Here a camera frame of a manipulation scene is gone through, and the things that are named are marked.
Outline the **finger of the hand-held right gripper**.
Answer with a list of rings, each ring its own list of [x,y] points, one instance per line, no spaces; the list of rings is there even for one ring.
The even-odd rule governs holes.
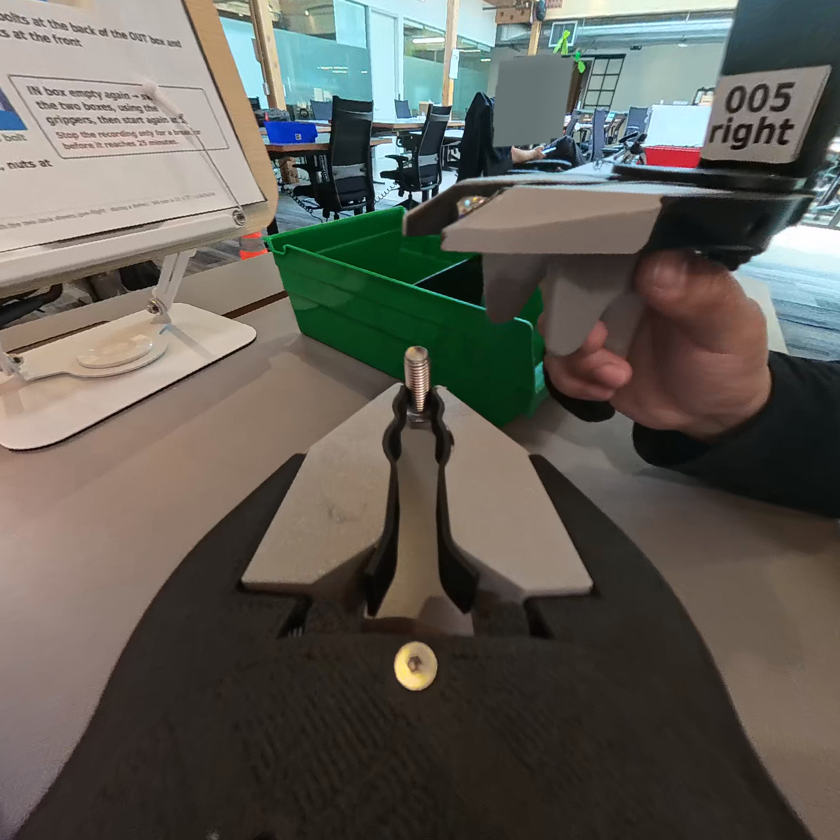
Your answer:
[[[547,185],[539,253],[544,276],[543,341],[549,356],[581,349],[593,328],[606,327],[605,346],[626,356],[643,304],[634,270],[663,209],[663,193],[609,185]]]
[[[498,175],[457,182],[435,198],[409,211],[403,219],[407,237],[439,235],[442,250],[482,257],[486,313],[502,323],[520,316],[544,276],[539,253],[547,211],[544,175]],[[462,196],[488,200],[458,219]]]

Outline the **black office chair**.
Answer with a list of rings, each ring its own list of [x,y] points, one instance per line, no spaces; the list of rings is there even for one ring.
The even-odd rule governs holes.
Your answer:
[[[322,216],[339,218],[375,210],[371,138],[373,102],[333,96],[331,130],[322,158],[321,180],[313,189]]]
[[[438,194],[442,182],[442,152],[448,128],[451,106],[430,104],[419,140],[409,154],[389,154],[395,169],[383,171],[381,178],[394,182],[398,195],[407,194],[402,207],[407,211],[418,205],[414,193],[420,193],[421,202]]]

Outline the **green plastic bin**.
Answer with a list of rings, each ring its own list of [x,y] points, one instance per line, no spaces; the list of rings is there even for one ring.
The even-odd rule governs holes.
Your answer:
[[[497,426],[531,416],[548,397],[537,290],[503,323],[485,307],[417,289],[420,280],[471,255],[440,237],[403,235],[401,206],[302,227],[266,239],[304,335],[402,379],[411,345],[430,355],[443,385]]]

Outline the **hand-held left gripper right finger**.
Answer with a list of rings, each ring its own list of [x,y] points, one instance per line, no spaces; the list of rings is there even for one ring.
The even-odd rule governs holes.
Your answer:
[[[429,393],[437,565],[462,613],[479,595],[523,605],[588,595],[593,581],[525,448],[447,388]]]

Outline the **steel hex bolt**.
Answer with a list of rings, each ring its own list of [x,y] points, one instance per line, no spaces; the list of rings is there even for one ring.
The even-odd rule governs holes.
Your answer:
[[[431,391],[431,361],[428,350],[420,345],[413,345],[404,353],[404,381],[409,391],[406,416],[411,424],[419,425],[426,421],[428,395]]]

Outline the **black bin divider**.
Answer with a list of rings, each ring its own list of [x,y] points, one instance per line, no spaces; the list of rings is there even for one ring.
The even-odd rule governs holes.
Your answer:
[[[483,308],[485,297],[482,257],[473,255],[459,261],[420,280],[415,288]]]

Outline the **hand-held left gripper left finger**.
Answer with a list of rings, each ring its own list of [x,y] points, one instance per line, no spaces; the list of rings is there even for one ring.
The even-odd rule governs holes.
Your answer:
[[[396,384],[313,444],[241,577],[375,616],[396,571],[403,388]]]

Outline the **person's right hand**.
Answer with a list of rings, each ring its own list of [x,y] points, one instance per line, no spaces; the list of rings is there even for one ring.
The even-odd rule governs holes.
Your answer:
[[[669,250],[643,257],[634,280],[644,309],[626,355],[606,348],[598,322],[577,351],[545,360],[553,387],[704,442],[759,413],[772,386],[766,322],[733,274]]]

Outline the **small blue bin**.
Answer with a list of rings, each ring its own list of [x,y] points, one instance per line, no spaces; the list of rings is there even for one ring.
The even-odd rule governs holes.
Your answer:
[[[318,139],[318,128],[312,122],[299,121],[264,121],[268,144],[311,144]]]

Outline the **printed instruction sheet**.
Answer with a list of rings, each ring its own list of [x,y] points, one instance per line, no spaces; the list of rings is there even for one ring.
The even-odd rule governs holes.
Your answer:
[[[264,198],[177,1],[1,2],[1,248]]]

